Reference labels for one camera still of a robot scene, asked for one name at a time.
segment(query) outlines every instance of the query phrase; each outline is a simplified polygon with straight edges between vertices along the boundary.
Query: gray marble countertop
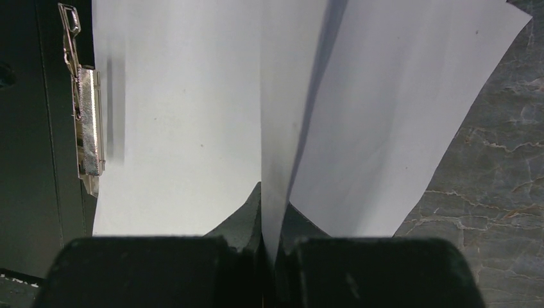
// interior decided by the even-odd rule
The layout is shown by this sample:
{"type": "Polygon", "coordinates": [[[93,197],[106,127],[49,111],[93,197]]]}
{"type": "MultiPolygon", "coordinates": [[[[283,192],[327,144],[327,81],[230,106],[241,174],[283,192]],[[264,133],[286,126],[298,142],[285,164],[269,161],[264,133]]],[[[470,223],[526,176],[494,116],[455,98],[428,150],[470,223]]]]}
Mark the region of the gray marble countertop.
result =
{"type": "Polygon", "coordinates": [[[488,307],[544,307],[544,1],[471,107],[396,236],[466,256],[488,307]]]}

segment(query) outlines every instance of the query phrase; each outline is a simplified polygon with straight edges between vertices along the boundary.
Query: clipboard clip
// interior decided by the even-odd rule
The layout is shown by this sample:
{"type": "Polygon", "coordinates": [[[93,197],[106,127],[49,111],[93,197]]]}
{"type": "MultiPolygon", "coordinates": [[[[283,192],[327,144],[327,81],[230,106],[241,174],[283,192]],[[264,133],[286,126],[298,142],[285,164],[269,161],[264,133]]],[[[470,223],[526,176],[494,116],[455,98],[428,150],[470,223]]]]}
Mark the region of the clipboard clip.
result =
{"type": "Polygon", "coordinates": [[[71,75],[78,176],[87,192],[98,197],[98,177],[105,168],[100,75],[93,67],[79,62],[76,36],[81,32],[81,25],[77,9],[59,3],[58,10],[64,29],[64,62],[71,75]]]}

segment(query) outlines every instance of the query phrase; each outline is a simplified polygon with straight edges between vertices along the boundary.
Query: silver clip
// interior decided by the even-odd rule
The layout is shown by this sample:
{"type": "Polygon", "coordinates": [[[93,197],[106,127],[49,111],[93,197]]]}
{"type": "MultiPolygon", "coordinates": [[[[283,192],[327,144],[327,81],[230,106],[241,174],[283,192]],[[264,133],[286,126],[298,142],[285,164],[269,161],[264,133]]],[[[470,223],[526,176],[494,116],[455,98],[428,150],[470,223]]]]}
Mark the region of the silver clip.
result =
{"type": "Polygon", "coordinates": [[[104,170],[102,120],[100,111],[100,75],[82,67],[78,59],[76,36],[81,31],[75,7],[59,3],[64,28],[64,62],[72,78],[72,105],[78,154],[79,178],[87,192],[98,196],[98,176],[104,170]]]}

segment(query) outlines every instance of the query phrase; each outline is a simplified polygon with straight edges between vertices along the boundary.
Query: metal hinge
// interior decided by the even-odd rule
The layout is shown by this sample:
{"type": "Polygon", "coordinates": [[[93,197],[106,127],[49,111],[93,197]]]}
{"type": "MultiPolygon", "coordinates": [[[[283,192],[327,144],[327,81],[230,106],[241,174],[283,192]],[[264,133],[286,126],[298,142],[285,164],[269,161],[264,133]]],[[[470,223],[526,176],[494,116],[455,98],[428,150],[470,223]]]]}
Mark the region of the metal hinge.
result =
{"type": "Polygon", "coordinates": [[[100,75],[93,67],[78,60],[76,36],[81,31],[75,7],[59,3],[64,27],[64,62],[72,78],[72,105],[78,174],[87,192],[98,196],[98,177],[104,170],[102,117],[100,110],[100,75]]]}

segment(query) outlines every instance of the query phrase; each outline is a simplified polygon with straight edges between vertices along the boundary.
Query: metal clip lever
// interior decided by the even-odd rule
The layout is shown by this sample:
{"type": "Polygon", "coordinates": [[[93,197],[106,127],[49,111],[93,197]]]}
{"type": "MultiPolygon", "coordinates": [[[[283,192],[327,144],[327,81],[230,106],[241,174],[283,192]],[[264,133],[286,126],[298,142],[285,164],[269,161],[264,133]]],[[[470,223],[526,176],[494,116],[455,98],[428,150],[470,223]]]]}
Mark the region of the metal clip lever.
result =
{"type": "Polygon", "coordinates": [[[72,105],[76,134],[79,178],[87,192],[98,196],[98,176],[104,170],[102,120],[100,111],[100,75],[91,67],[81,66],[76,36],[81,31],[75,7],[59,3],[64,28],[64,62],[72,79],[72,105]]]}

